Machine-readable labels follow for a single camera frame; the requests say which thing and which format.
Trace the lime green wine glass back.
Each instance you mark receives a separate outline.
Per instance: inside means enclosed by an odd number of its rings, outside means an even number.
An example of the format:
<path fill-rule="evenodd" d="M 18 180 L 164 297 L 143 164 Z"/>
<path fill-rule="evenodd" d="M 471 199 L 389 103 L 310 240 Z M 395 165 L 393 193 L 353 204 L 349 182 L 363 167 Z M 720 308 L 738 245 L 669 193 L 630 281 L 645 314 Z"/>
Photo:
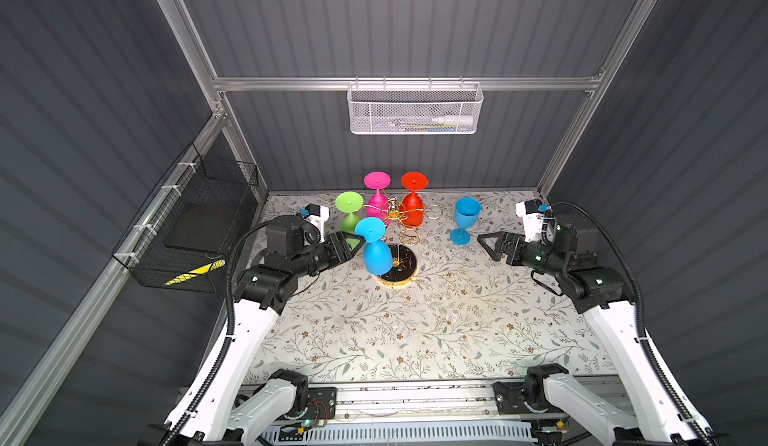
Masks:
<path fill-rule="evenodd" d="M 344 214 L 341 229 L 347 233 L 354 233 L 361 217 L 357 212 L 363 207 L 362 195 L 355 191 L 346 191 L 339 194 L 335 200 L 336 208 Z"/>

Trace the blue wine glass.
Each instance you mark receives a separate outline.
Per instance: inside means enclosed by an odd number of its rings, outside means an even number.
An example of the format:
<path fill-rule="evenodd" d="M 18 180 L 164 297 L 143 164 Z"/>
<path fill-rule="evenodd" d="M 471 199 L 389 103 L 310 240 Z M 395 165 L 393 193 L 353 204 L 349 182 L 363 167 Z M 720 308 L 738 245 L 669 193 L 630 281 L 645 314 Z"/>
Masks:
<path fill-rule="evenodd" d="M 393 267 L 393 256 L 383 241 L 385 223 L 377 217 L 366 217 L 355 226 L 355 233 L 365 240 L 363 260 L 367 271 L 376 276 L 387 274 Z"/>
<path fill-rule="evenodd" d="M 471 241 L 468 229 L 476 224 L 481 212 L 482 205 L 475 198 L 464 197 L 456 202 L 454 220 L 457 228 L 450 233 L 450 239 L 454 244 L 464 246 Z"/>

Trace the blue wine glass front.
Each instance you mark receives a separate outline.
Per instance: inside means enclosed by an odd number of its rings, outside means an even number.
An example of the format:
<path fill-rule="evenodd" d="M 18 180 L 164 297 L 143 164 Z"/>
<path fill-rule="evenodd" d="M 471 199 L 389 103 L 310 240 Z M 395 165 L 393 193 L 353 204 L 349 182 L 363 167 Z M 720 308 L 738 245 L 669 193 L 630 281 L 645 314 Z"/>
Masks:
<path fill-rule="evenodd" d="M 481 212 L 482 205 L 475 198 L 464 197 L 456 202 L 454 220 L 457 228 L 450 233 L 450 239 L 454 244 L 464 246 L 471 241 L 468 229 L 476 224 Z"/>

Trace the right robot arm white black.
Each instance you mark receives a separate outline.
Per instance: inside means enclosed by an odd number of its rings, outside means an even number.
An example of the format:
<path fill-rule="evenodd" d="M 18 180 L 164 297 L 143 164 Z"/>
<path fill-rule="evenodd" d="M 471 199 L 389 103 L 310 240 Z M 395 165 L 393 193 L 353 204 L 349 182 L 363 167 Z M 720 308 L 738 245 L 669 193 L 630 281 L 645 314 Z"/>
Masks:
<path fill-rule="evenodd" d="M 594 217 L 524 214 L 525 232 L 478 236 L 496 262 L 552 277 L 600 339 L 625 388 L 626 413 L 550 363 L 527 370 L 522 398 L 535 413 L 559 409 L 603 445 L 719 445 L 686 396 L 645 325 L 642 290 L 616 242 Z"/>

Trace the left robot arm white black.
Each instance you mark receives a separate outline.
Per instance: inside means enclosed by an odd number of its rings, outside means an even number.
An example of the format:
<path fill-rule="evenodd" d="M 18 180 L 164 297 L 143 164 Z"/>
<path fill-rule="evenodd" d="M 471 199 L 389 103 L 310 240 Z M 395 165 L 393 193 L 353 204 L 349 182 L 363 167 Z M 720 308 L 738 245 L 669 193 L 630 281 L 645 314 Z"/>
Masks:
<path fill-rule="evenodd" d="M 245 232 L 225 262 L 227 318 L 214 348 L 164 422 L 146 426 L 139 444 L 252 445 L 279 417 L 302 412 L 308 379 L 285 369 L 243 404 L 235 399 L 299 279 L 350 261 L 365 244 L 364 237 L 344 231 L 323 236 L 299 214 L 276 216 Z"/>

